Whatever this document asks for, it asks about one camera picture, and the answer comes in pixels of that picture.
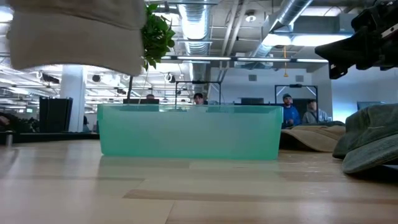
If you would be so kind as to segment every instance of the teal plastic container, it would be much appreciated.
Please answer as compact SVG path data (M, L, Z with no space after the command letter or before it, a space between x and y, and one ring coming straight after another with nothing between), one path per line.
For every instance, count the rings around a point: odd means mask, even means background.
M98 105L105 156L277 159L282 107Z

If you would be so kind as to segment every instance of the wooden surface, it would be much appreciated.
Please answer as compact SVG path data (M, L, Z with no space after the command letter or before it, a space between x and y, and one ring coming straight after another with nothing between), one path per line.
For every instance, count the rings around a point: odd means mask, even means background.
M98 141L2 147L0 223L398 223L396 179L340 165L302 151L264 162L101 157Z

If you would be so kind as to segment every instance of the gray cap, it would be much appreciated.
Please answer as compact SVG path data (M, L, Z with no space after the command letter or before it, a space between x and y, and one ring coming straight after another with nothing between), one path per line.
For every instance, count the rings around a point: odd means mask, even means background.
M398 160L398 104L375 105L346 120L346 134L333 157L344 159L343 172L360 172Z
M288 94L288 93L285 93L284 96L282 97L282 99L285 99L286 97L290 97L291 98L292 96L290 94Z

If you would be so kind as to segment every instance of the black camera rig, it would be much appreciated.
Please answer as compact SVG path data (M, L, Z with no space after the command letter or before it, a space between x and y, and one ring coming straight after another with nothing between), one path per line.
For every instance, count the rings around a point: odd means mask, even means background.
M375 1L351 21L355 34L350 38L315 48L315 53L329 61L330 79L346 75L356 65L358 70L398 66L398 0Z

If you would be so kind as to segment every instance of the blue shirt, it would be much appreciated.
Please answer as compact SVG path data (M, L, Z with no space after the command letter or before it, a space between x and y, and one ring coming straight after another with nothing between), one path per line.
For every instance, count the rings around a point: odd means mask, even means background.
M300 124L300 115L297 109L291 105L290 108L287 108L284 106L284 125L290 126L289 120L293 120L293 125L299 125Z

